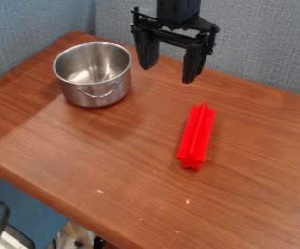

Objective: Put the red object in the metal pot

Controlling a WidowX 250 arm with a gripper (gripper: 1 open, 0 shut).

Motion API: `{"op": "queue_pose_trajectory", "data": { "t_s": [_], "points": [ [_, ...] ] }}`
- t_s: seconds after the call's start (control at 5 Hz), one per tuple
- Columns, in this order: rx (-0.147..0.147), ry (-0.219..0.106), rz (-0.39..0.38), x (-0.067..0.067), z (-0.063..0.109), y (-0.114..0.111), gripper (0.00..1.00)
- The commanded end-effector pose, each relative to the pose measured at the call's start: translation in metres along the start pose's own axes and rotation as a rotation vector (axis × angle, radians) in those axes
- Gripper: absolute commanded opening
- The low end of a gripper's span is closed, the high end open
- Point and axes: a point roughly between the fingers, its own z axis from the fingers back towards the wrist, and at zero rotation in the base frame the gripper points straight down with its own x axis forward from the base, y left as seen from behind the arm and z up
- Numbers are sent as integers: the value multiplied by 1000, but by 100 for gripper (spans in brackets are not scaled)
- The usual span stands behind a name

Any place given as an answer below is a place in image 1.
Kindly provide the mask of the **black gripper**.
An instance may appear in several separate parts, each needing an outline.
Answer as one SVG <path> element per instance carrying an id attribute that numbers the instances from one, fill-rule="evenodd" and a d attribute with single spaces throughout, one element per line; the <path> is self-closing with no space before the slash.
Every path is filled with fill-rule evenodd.
<path id="1" fill-rule="evenodd" d="M 220 27 L 200 17 L 200 5 L 140 6 L 133 13 L 132 34 L 140 65 L 149 70 L 160 59 L 160 43 L 186 49 L 182 82 L 190 84 L 201 74 L 208 54 L 214 53 Z"/>

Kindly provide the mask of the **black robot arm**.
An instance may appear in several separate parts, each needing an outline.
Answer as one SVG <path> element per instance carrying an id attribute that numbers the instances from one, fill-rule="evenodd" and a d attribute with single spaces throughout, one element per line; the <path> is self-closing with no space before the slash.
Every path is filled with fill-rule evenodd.
<path id="1" fill-rule="evenodd" d="M 190 84 L 201 74 L 206 58 L 216 53 L 221 28 L 200 17 L 201 0 L 156 0 L 156 15 L 130 9 L 140 65 L 149 70 L 160 60 L 160 44 L 185 49 L 182 82 Z"/>

